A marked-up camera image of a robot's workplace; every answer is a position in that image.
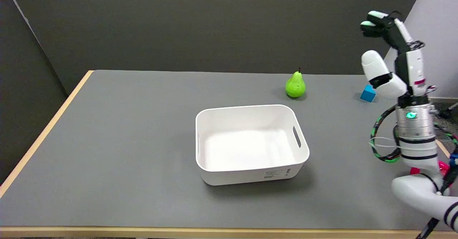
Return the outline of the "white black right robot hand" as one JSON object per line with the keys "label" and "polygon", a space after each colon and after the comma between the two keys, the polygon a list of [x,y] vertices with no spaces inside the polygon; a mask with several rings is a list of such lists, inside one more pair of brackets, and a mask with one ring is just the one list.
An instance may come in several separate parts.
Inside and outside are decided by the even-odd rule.
{"label": "white black right robot hand", "polygon": [[376,50],[361,56],[368,82],[382,97],[397,99],[402,108],[427,104],[431,87],[426,85],[422,48],[425,43],[413,40],[404,22],[392,14],[370,11],[360,24],[364,37],[382,38],[396,50],[394,71],[390,71]]}

